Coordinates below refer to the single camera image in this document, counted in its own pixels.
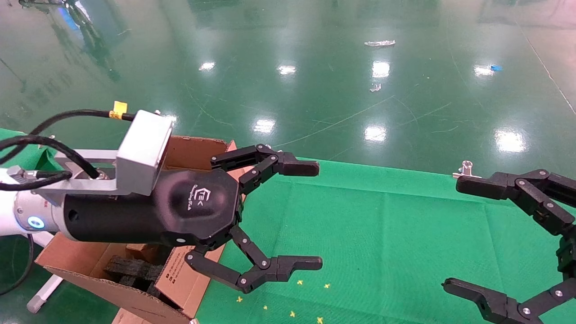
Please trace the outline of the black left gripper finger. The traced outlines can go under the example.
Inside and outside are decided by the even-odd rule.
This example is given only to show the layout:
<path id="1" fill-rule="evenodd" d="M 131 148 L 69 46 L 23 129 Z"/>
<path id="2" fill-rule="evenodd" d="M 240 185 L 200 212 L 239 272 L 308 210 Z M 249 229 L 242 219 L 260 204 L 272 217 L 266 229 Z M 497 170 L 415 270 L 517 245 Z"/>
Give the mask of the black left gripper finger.
<path id="1" fill-rule="evenodd" d="M 186 263 L 198 273 L 218 281 L 241 293 L 251 293 L 267 282 L 287 282 L 296 270 L 320 270 L 323 260 L 319 256 L 276 256 L 268 258 L 249 236 L 238 226 L 232 226 L 225 238 L 232 240 L 252 263 L 251 268 L 239 273 L 205 255 L 207 245 L 196 245 L 186 254 Z"/>
<path id="2" fill-rule="evenodd" d="M 238 192 L 249 195 L 275 174 L 315 177 L 319 175 L 317 161 L 299 160 L 290 152 L 280 152 L 259 144 L 231 150 L 211 158 L 212 170 L 226 172 L 251 167 L 238 179 Z"/>

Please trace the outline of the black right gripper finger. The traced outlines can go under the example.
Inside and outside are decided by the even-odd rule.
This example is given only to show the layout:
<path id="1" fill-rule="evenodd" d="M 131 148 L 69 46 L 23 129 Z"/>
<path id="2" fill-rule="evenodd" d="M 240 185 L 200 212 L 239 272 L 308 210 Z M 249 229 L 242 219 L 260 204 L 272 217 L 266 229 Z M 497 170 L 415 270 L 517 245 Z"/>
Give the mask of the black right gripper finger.
<path id="1" fill-rule="evenodd" d="M 575 235 L 575 217 L 560 205 L 575 207 L 574 179 L 547 170 L 519 175 L 495 172 L 489 178 L 461 175 L 455 189 L 463 194 L 510 200 L 553 236 Z"/>
<path id="2" fill-rule="evenodd" d="M 542 324 L 540 316 L 576 295 L 576 279 L 569 278 L 523 303 L 508 295 L 455 278 L 442 283 L 445 292 L 476 304 L 485 321 L 493 324 Z"/>

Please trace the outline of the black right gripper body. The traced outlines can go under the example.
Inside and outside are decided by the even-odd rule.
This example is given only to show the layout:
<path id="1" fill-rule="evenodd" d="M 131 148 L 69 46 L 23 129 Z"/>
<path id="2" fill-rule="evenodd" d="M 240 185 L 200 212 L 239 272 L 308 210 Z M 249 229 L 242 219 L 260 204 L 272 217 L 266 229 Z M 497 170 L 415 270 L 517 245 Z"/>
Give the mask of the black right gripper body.
<path id="1" fill-rule="evenodd" d="M 576 239 L 560 238 L 558 248 L 558 271 L 563 277 L 576 276 Z"/>

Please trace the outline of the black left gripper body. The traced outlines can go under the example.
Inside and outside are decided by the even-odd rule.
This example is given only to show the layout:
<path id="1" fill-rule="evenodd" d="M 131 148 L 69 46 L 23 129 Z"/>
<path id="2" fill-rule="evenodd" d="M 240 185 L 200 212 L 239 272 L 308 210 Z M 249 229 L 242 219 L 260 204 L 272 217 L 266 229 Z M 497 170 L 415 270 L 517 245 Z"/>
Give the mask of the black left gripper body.
<path id="1" fill-rule="evenodd" d="M 217 248 L 242 211 L 238 182 L 226 171 L 170 170 L 150 195 L 66 195 L 63 232 L 81 242 Z"/>

